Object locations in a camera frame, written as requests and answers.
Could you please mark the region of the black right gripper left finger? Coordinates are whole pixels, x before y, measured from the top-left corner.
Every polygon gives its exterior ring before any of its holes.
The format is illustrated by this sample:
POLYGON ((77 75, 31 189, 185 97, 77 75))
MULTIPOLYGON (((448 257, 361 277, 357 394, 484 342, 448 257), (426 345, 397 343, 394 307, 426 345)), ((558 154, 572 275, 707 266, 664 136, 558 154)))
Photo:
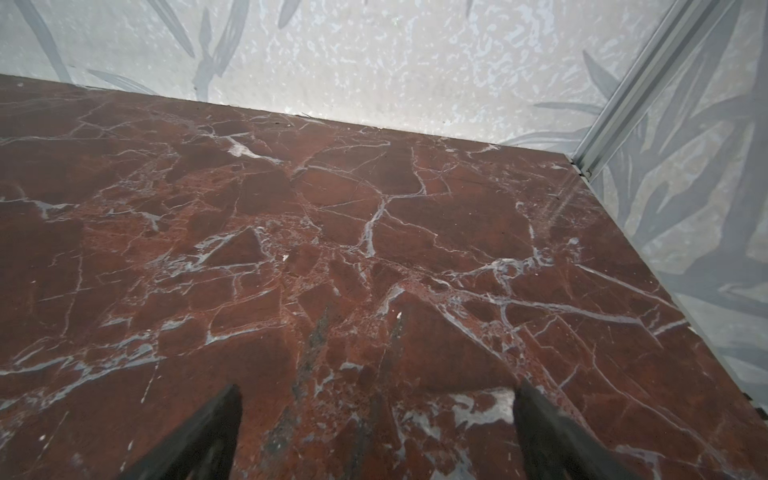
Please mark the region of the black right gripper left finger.
POLYGON ((118 477, 228 479, 242 414, 240 387, 230 384, 118 477))

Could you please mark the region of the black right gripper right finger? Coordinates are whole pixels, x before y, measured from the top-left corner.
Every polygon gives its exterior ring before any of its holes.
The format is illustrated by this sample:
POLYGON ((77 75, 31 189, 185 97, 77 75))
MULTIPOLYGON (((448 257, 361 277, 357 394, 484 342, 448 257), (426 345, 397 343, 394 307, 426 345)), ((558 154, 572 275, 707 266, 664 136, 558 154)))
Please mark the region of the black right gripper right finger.
POLYGON ((515 391, 513 416, 529 479, 638 477, 526 379, 515 391))

